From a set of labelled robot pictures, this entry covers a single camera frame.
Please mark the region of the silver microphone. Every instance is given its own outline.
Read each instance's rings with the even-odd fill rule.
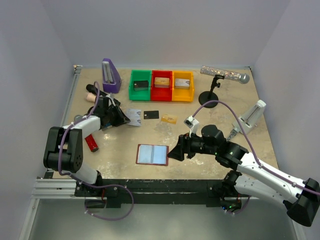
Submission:
[[[249,82],[250,77],[248,74],[246,73],[238,73],[238,72],[234,72],[234,71],[227,71],[227,70],[223,70],[223,69],[219,69],[219,68],[215,68],[215,67],[211,67],[211,66],[202,66],[201,70],[200,70],[201,74],[206,74],[209,76],[215,76],[215,75],[221,75],[224,76],[225,79],[229,79],[232,81],[237,81],[241,84],[246,84]]]

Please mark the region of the black box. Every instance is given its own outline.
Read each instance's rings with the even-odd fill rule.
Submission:
[[[149,81],[143,80],[143,81],[134,81],[133,82],[133,89],[135,91],[143,91],[149,89]]]

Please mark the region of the plastic tray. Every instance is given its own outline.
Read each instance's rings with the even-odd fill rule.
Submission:
[[[132,101],[150,101],[151,70],[132,70],[129,84],[129,99]],[[134,81],[148,81],[148,90],[135,91]]]
[[[189,79],[190,88],[175,88],[175,79]],[[193,102],[195,95],[194,73],[192,71],[172,72],[172,101],[173,102]]]
[[[170,79],[169,87],[155,87],[155,78]],[[172,100],[172,71],[152,71],[151,77],[151,101],[171,102]]]

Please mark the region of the beige box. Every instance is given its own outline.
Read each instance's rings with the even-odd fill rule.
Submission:
[[[170,79],[167,77],[155,77],[154,78],[154,86],[156,88],[169,88]]]

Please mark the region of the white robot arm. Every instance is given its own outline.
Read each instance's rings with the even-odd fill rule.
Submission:
[[[187,159],[196,153],[214,155],[222,166],[233,170],[224,178],[228,190],[285,207],[290,218],[311,226],[320,206],[318,182],[312,178],[304,181],[259,159],[257,161],[253,153],[227,141],[215,125],[204,126],[200,137],[196,135],[199,122],[193,116],[184,123],[190,131],[179,136],[176,147],[168,154],[169,158],[183,161],[184,154],[187,154]]]
[[[72,174],[88,184],[96,183],[98,172],[83,162],[83,139],[108,125],[118,127],[130,122],[120,109],[120,102],[110,94],[105,93],[105,96],[100,96],[96,101],[93,112],[90,108],[88,115],[75,123],[50,128],[43,157],[46,168],[59,171],[61,175]],[[63,137],[64,146],[60,146]]]

